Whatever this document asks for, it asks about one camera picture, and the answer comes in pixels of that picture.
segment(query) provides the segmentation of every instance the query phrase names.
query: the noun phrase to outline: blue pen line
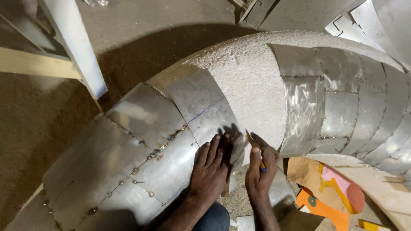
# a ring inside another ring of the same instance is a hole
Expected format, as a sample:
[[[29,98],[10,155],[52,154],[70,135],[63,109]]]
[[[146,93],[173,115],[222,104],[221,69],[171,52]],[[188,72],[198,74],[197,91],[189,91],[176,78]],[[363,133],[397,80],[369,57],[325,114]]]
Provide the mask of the blue pen line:
[[[223,96],[223,97],[221,97],[220,99],[214,101],[212,104],[210,104],[208,107],[206,107],[202,112],[200,112],[200,114],[196,115],[196,117],[194,117],[194,118],[192,118],[190,121],[188,121],[187,124],[191,123],[193,120],[195,120],[197,117],[199,117],[201,114],[203,114],[203,112],[205,112],[207,109],[209,109],[210,107],[214,106],[216,103],[222,101],[225,97],[226,97],[226,95]]]

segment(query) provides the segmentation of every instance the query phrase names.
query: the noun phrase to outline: wooden plank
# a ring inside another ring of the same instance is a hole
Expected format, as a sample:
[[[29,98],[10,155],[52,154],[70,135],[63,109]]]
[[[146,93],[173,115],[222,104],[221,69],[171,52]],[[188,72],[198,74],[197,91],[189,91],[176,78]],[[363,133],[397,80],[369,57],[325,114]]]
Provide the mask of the wooden plank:
[[[69,60],[0,47],[0,72],[81,79]]]

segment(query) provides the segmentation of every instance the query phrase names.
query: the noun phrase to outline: concrete floor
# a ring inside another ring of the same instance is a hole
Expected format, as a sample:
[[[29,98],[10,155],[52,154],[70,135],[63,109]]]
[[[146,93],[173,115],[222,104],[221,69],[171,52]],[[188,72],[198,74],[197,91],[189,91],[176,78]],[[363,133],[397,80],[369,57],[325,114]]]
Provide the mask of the concrete floor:
[[[110,0],[88,7],[76,0],[114,105],[135,85],[196,51],[258,32],[235,22],[231,0]],[[0,46],[33,51],[18,32],[0,23]],[[42,176],[98,113],[77,80],[0,73],[0,230],[42,182]],[[250,215],[242,176],[237,192],[221,202],[232,217]]]

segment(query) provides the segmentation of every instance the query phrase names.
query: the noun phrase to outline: right hand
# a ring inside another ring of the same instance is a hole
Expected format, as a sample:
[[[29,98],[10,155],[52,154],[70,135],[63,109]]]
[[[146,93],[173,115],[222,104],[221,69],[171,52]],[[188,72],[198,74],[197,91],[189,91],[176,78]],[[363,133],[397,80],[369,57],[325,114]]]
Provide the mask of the right hand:
[[[255,133],[251,133],[251,137],[250,167],[245,175],[245,188],[253,206],[269,204],[268,191],[277,173],[279,153]],[[266,171],[260,169],[261,156]]]

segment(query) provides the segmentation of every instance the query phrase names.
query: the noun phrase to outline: shiny metal surface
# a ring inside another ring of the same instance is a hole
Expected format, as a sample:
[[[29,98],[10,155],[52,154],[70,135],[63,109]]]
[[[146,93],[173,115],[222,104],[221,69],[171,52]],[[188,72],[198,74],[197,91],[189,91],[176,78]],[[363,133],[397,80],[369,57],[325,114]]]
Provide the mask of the shiny metal surface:
[[[327,90],[358,92],[363,69],[355,53],[330,47],[319,47],[316,51],[322,64]]]
[[[382,92],[377,87],[360,82],[360,91],[358,96],[360,101],[358,105],[357,123],[355,124],[350,142],[341,152],[343,155],[352,155],[364,146],[364,144],[371,139],[374,132],[377,130],[380,125],[381,118],[384,115],[386,103],[385,89],[384,92]]]
[[[280,75],[323,76],[315,50],[298,46],[270,44],[277,58]]]
[[[358,94],[326,92],[321,137],[350,137],[358,113]]]
[[[137,224],[148,223],[161,206],[161,202],[149,197],[148,192],[126,178],[110,198],[98,205],[95,214],[76,227],[76,231],[136,230]]]
[[[62,230],[74,229],[150,152],[98,115],[43,178],[46,198]]]
[[[151,149],[162,147],[185,125],[173,103],[144,83],[128,92],[107,116]]]
[[[187,186],[194,166],[194,156],[199,146],[190,131],[180,131],[167,148],[139,167],[130,175],[144,190],[152,192],[162,203],[168,201]]]
[[[317,77],[284,78],[287,125],[281,156],[304,156],[313,148],[323,125],[323,83]]]

